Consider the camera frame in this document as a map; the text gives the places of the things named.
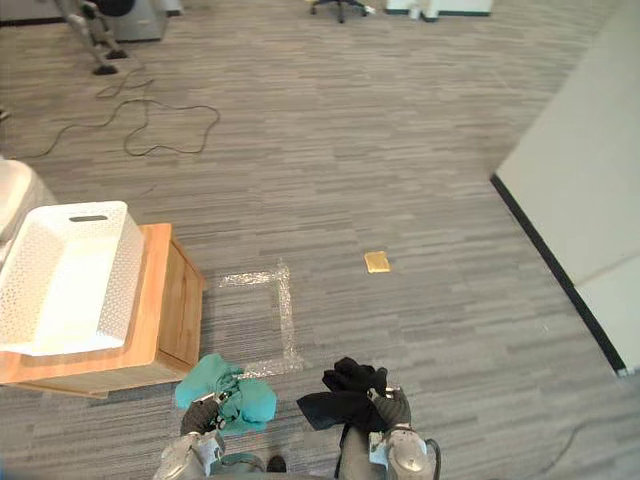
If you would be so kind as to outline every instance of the black cable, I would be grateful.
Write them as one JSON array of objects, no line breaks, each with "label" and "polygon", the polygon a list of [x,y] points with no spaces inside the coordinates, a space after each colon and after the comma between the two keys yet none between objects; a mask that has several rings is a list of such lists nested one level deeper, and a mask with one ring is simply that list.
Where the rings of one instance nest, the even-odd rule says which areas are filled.
[{"label": "black cable", "polygon": [[440,445],[433,438],[427,438],[424,443],[427,445],[431,445],[433,448],[433,453],[436,455],[436,467],[433,469],[433,480],[440,480],[440,465],[442,463],[442,458],[440,454]]},{"label": "black cable", "polygon": [[[127,83],[127,81],[129,80],[129,78],[131,78],[134,74],[138,73],[138,72],[142,72],[144,70],[146,70],[146,65],[144,64],[144,62],[142,60],[140,60],[140,58],[138,58],[136,55],[132,56],[137,60],[139,66],[137,68],[134,68],[133,70],[131,70],[129,73],[127,73],[124,78],[122,79],[122,81],[118,84],[118,85],[112,85],[109,87],[106,87],[102,90],[100,90],[95,98],[97,99],[108,99],[108,98],[115,98],[117,97],[124,89],[125,89],[125,85]],[[170,150],[172,152],[176,152],[176,153],[186,153],[186,154],[198,154],[201,153],[202,151],[204,151],[204,149],[207,146],[207,140],[209,138],[209,134],[211,133],[211,130],[213,129],[213,127],[220,121],[220,119],[222,118],[222,115],[220,114],[220,112],[218,111],[218,109],[209,106],[209,105],[192,105],[192,106],[186,106],[186,107],[174,107],[172,105],[168,105],[166,103],[162,103],[159,102],[157,100],[151,100],[146,98],[147,97],[147,93],[149,91],[149,87],[153,84],[153,82],[155,81],[155,79],[151,78],[149,80],[145,80],[137,85],[132,85],[130,87],[126,87],[127,90],[134,90],[136,88],[144,88],[143,93],[142,93],[142,98],[134,98],[131,100],[124,100],[122,102],[120,102],[111,112],[111,115],[109,116],[109,118],[102,122],[102,123],[97,123],[97,124],[84,124],[84,123],[71,123],[69,125],[66,125],[65,127],[63,127],[60,131],[58,131],[58,133],[56,134],[53,142],[51,143],[51,145],[49,146],[49,148],[47,148],[45,151],[35,154],[35,155],[26,155],[26,156],[22,156],[22,157],[17,157],[16,160],[24,160],[24,159],[33,159],[33,158],[40,158],[40,157],[44,157],[49,155],[53,149],[56,147],[56,145],[58,144],[58,142],[60,141],[60,138],[62,137],[62,135],[68,131],[71,130],[73,128],[104,128],[106,126],[108,126],[111,122],[113,122],[113,120],[115,119],[116,115],[118,114],[118,112],[120,111],[120,109],[122,107],[124,107],[125,105],[129,105],[129,104],[134,104],[134,103],[139,103],[143,105],[144,108],[144,123],[135,128],[133,131],[131,131],[130,133],[128,133],[123,141],[122,141],[122,148],[123,150],[130,156],[132,157],[144,157],[145,155],[150,154],[151,152],[155,151],[155,150],[159,150],[159,149],[164,149],[164,150]],[[185,111],[185,110],[195,110],[197,108],[204,108],[207,110],[212,111],[213,113],[215,113],[215,118],[209,123],[209,125],[207,126],[207,128],[205,129],[204,135],[202,137],[202,144],[200,145],[200,147],[196,148],[195,150],[182,150],[176,147],[172,147],[169,145],[163,145],[163,144],[156,144],[153,145],[150,148],[147,148],[146,150],[142,151],[142,152],[135,152],[133,150],[131,150],[129,148],[129,141],[131,140],[131,137],[133,137],[136,133],[141,132],[142,130],[144,130],[145,128],[147,128],[147,126],[149,125],[149,105],[157,105],[160,107],[164,107],[167,108],[169,110],[176,110],[176,111]]]},{"label": "black cable", "polygon": [[569,437],[567,438],[567,441],[565,442],[560,452],[558,452],[558,454],[553,458],[553,460],[551,460],[547,465],[542,467],[540,470],[530,473],[529,475],[525,475],[523,477],[517,477],[513,479],[493,477],[493,478],[490,478],[489,480],[530,480],[533,478],[541,478],[547,473],[549,473],[558,464],[558,462],[562,460],[562,458],[566,455],[566,453],[571,448],[571,445],[573,444],[573,441],[578,436],[578,433],[580,433],[585,428],[592,427],[594,425],[598,425],[601,423],[621,422],[623,420],[628,420],[634,417],[640,418],[640,412],[632,412],[632,413],[625,413],[622,415],[614,415],[612,417],[592,418],[590,420],[584,420],[583,422],[580,422],[571,430],[571,433],[569,434]]}]

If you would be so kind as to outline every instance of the gray carpet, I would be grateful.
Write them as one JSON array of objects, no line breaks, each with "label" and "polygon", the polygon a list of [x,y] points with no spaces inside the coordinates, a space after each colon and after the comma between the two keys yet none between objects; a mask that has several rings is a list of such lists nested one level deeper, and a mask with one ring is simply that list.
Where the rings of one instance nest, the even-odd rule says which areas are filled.
[{"label": "gray carpet", "polygon": [[[490,18],[436,24],[351,12],[344,25],[333,6],[310,16],[301,0],[184,3],[161,43],[128,48],[156,79],[153,98],[220,109],[205,151],[127,156],[122,138],[142,119],[130,105],[28,163],[62,202],[121,199],[139,223],[175,225],[213,285],[203,353],[276,355],[273,293],[217,285],[288,265],[305,368],[269,379],[277,419],[230,451],[280,452],[297,472],[329,475],[339,431],[312,432],[295,399],[322,389],[345,354],[404,386],[415,427],[441,443],[444,479],[517,478],[579,422],[640,412],[640,379],[613,375],[487,181],[615,0],[497,0]],[[42,151],[62,126],[140,95],[93,99],[122,75],[92,77],[64,25],[3,28],[0,48],[5,156]],[[209,118],[153,110],[132,148],[197,147]],[[378,249],[393,272],[368,275],[362,254]],[[149,478],[177,434],[174,387],[105,401],[1,388],[4,462],[47,478]],[[638,472],[640,418],[584,430],[546,478]]]}]

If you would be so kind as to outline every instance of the white laundry basket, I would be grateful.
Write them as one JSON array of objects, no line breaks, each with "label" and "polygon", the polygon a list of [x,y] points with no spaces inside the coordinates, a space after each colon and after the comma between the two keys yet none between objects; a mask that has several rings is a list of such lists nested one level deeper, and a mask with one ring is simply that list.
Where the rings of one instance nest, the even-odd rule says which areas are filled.
[{"label": "white laundry basket", "polygon": [[143,250],[124,202],[29,212],[0,271],[0,349],[54,355],[122,346]]}]

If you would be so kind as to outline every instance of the robotic hand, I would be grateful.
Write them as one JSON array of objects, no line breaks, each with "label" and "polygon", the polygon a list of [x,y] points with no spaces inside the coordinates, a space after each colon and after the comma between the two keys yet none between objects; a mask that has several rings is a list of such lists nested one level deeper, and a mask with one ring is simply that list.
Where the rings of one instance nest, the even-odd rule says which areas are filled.
[{"label": "robotic hand", "polygon": [[219,430],[225,421],[219,415],[225,393],[212,393],[195,400],[182,417],[177,441],[164,449],[153,480],[199,480],[207,478],[210,465],[224,455]]},{"label": "robotic hand", "polygon": [[[402,389],[387,389],[387,395],[376,397],[373,403],[389,430],[369,434],[369,461],[385,465],[388,480],[438,480],[440,449],[435,441],[425,442],[411,428],[411,407]],[[429,460],[427,444],[436,454],[435,468]]]}]

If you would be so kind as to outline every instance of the white tape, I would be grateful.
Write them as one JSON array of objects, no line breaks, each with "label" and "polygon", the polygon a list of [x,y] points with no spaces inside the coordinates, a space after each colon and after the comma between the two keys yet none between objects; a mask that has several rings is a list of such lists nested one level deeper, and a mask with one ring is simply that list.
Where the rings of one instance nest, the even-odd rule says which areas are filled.
[{"label": "white tape", "polygon": [[254,272],[226,275],[220,281],[220,287],[242,287],[275,283],[278,291],[280,311],[280,334],[282,338],[282,358],[249,363],[239,378],[261,378],[302,370],[304,361],[298,356],[295,345],[295,328],[289,281],[289,268],[278,261],[278,267],[272,272]]}]

